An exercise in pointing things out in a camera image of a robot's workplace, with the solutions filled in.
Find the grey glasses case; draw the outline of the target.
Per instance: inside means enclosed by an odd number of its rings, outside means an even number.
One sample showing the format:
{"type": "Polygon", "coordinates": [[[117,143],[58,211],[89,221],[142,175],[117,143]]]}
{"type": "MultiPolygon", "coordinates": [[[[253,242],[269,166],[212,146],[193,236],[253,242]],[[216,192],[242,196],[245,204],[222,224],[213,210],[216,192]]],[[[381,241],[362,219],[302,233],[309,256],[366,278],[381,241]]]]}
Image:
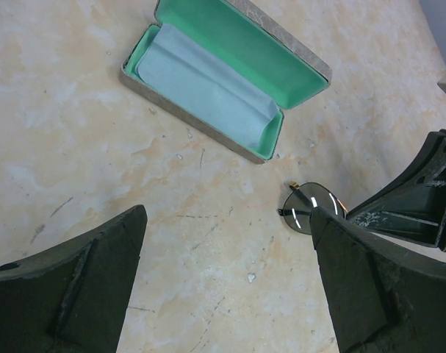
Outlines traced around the grey glasses case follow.
{"type": "Polygon", "coordinates": [[[159,1],[154,22],[121,66],[121,82],[136,94],[255,164],[270,160],[284,112],[331,83],[330,67],[250,1],[159,1]],[[170,24],[271,97],[279,108],[267,128],[264,153],[228,138],[144,83],[135,68],[160,27],[170,24]]]}

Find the light blue cleaning cloth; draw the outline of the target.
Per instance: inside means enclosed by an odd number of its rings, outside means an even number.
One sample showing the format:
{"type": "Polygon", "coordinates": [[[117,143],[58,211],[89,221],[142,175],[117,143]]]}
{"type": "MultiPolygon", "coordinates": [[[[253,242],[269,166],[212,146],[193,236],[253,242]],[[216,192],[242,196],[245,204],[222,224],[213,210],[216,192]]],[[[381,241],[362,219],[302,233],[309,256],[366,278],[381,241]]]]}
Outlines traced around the light blue cleaning cloth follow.
{"type": "Polygon", "coordinates": [[[160,27],[135,68],[157,93],[247,149],[264,153],[275,101],[170,24],[160,27]]]}

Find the metal frame sunglasses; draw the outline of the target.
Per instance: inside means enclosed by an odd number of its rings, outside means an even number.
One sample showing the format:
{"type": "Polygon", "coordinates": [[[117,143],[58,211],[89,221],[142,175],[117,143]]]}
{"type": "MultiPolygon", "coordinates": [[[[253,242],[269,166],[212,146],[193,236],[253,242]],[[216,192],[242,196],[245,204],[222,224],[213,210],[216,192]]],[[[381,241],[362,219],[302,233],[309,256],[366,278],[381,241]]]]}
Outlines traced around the metal frame sunglasses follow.
{"type": "Polygon", "coordinates": [[[306,182],[299,185],[292,182],[289,184],[289,189],[291,194],[277,212],[288,227],[298,233],[312,234],[310,220],[312,211],[316,207],[324,207],[343,218],[348,213],[343,203],[329,189],[319,183],[306,182]]]}

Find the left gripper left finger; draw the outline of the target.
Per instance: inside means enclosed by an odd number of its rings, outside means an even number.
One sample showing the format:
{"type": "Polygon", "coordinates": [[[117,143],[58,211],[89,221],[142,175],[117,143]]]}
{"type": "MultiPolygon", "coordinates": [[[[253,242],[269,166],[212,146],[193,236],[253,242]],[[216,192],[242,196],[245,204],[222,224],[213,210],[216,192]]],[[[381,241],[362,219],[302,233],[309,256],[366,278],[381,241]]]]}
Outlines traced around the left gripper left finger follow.
{"type": "Polygon", "coordinates": [[[0,266],[0,352],[115,352],[140,261],[141,204],[0,266]]]}

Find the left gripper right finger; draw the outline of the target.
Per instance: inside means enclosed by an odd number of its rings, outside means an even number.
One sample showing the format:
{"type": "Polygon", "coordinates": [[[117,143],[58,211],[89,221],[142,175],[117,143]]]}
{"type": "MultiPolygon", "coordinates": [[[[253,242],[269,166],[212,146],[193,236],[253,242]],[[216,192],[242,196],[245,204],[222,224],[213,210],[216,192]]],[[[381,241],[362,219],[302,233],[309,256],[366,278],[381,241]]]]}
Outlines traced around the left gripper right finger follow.
{"type": "Polygon", "coordinates": [[[340,352],[446,352],[446,263],[322,207],[310,225],[340,352]]]}

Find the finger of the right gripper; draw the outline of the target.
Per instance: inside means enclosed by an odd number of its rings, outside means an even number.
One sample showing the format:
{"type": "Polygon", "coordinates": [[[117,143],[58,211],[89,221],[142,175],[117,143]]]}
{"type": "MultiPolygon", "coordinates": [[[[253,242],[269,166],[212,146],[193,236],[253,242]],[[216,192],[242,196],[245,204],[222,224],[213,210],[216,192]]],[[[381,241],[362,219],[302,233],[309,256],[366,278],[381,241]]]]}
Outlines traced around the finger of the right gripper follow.
{"type": "Polygon", "coordinates": [[[429,132],[405,171],[346,219],[371,232],[446,252],[446,129],[429,132]]]}

